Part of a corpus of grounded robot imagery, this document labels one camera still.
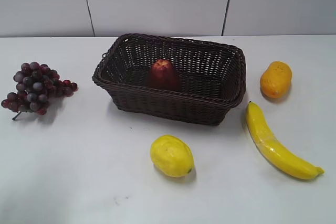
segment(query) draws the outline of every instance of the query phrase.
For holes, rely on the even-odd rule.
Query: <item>grape stem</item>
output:
[[[15,119],[17,119],[17,117],[18,117],[19,115],[21,115],[21,113],[22,113],[22,112],[17,113],[16,116],[12,118],[12,120],[15,121]]]

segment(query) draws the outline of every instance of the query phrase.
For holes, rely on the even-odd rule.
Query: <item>basket rim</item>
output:
[[[218,48],[218,49],[235,49],[239,51],[239,69],[240,69],[240,80],[239,80],[239,90],[237,91],[236,95],[230,99],[221,99],[221,98],[211,98],[211,97],[204,97],[202,95],[198,94],[191,94],[191,93],[185,93],[185,92],[178,92],[178,91],[169,91],[169,90],[161,90],[161,89],[154,89],[154,88],[149,88],[145,86],[139,86],[139,85],[132,85],[132,84],[125,84],[125,83],[120,83],[120,82],[113,82],[109,80],[105,80],[104,78],[101,77],[102,70],[106,66],[107,62],[110,60],[112,57],[114,51],[118,46],[123,43],[126,39],[130,37],[141,37],[145,39],[150,39],[150,40],[158,40],[158,39],[164,39],[165,41],[169,40],[171,42],[183,42],[186,43],[187,45],[190,46],[198,46],[201,44],[204,47],[210,46],[211,48]],[[209,102],[211,103],[211,106],[219,106],[219,107],[236,107],[237,105],[240,104],[240,102],[243,99],[243,96],[246,91],[246,84],[244,81],[244,76],[246,71],[246,64],[245,64],[245,56],[243,51],[233,45],[227,45],[227,44],[221,44],[217,42],[212,42],[212,41],[203,41],[203,40],[195,40],[195,39],[185,39],[185,38],[173,38],[173,37],[164,37],[164,36],[156,36],[156,35],[147,35],[147,34],[124,34],[118,37],[113,45],[110,47],[110,49],[102,55],[102,59],[97,65],[94,74],[93,74],[93,81],[96,85],[106,89],[106,87],[103,87],[105,85],[108,85],[109,87],[118,87],[118,88],[123,88],[125,91],[133,91],[134,89],[136,90],[143,90],[143,91],[150,91],[153,95],[155,96],[165,96],[167,95],[171,97],[188,97],[190,98],[191,102],[197,102],[197,103],[202,103],[203,105],[209,105]]]

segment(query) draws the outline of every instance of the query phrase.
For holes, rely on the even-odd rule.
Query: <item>fake fruit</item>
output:
[[[194,168],[194,158],[190,148],[180,139],[170,135],[160,136],[151,147],[154,165],[165,175],[183,177]]]
[[[286,63],[272,62],[260,78],[262,92],[270,98],[280,98],[286,94],[292,81],[292,71]]]
[[[246,110],[246,121],[257,148],[278,169],[295,178],[304,180],[313,179],[324,173],[321,167],[315,167],[294,155],[276,139],[257,104],[249,102]]]
[[[169,60],[157,60],[150,69],[148,86],[154,89],[178,91],[181,87],[178,75]]]
[[[55,95],[69,97],[78,89],[76,83],[71,83],[69,80],[60,81],[56,70],[35,61],[30,64],[23,63],[21,71],[16,72],[13,79],[17,82],[18,92],[9,93],[7,99],[1,102],[1,106],[5,109],[18,113],[13,120],[22,112],[44,115],[47,113],[50,97]]]

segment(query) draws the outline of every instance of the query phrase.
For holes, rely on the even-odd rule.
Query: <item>brown wicker basket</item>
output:
[[[181,77],[181,92],[147,87],[158,59]],[[103,55],[92,77],[118,109],[189,123],[218,125],[243,99],[245,58],[235,46],[214,42],[125,34]]]

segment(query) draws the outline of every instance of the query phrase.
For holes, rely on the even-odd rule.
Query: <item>white wall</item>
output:
[[[0,37],[93,36],[86,0],[0,0]]]
[[[227,0],[88,0],[96,36],[218,36]],[[224,35],[336,34],[336,0],[230,0]],[[0,0],[0,37],[93,36],[86,0]]]
[[[96,36],[220,35],[227,0],[88,0]]]
[[[224,35],[336,34],[336,0],[230,0]]]

